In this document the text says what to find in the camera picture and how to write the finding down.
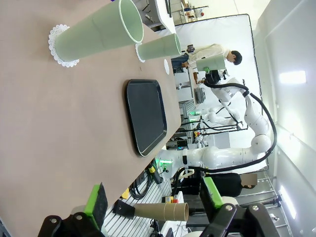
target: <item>green cup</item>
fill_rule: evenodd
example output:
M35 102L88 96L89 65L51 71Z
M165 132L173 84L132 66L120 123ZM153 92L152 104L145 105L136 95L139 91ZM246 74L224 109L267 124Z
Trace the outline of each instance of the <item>green cup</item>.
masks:
M197 60L197 70L201 72L204 71L204 68L208 68L210 71L225 69L224 56L219 54L209 58Z
M140 43L142 19L131 0L116 0L61 33L55 40L57 55L71 62L94 53Z
M180 54L181 46L177 34L171 34L138 46L138 55L142 60Z

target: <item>screw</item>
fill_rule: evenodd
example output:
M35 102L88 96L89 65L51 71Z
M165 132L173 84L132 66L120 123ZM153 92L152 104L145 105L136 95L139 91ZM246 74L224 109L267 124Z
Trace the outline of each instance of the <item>screw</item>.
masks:
M230 205L227 205L227 206L225 207L225 209L228 210L228 211L231 211L231 210L233 209L233 207L230 206Z

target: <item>fluorescent light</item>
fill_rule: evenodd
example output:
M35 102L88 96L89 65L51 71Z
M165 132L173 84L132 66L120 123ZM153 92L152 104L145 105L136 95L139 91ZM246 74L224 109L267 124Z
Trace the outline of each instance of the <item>fluorescent light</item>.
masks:
M302 84L306 83L305 71L295 71L280 74L281 83L285 84Z
M283 186L281 186L279 193L282 194L282 199L285 201L285 203L286 203L286 205L291 213L292 218L295 219L296 210L294 208L294 205L293 205L289 195L287 194L287 191L285 190L285 188Z

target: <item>brown table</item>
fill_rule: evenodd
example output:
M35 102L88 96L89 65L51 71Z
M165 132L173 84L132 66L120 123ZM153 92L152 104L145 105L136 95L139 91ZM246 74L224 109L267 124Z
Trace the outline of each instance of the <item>brown table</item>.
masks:
M64 68L50 55L52 27L106 2L0 2L0 216L15 237L37 236L47 215L68 217L101 181L114 203L180 126L163 58L141 63L128 46ZM144 42L157 38L144 31ZM136 154L127 120L129 79L156 79L162 90L168 131L146 158Z

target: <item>black tray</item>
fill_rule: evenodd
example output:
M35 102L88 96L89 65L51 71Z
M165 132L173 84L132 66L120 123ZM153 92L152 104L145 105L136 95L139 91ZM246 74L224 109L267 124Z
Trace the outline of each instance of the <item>black tray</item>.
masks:
M159 83L132 79L127 84L125 97L135 146L145 157L167 133Z

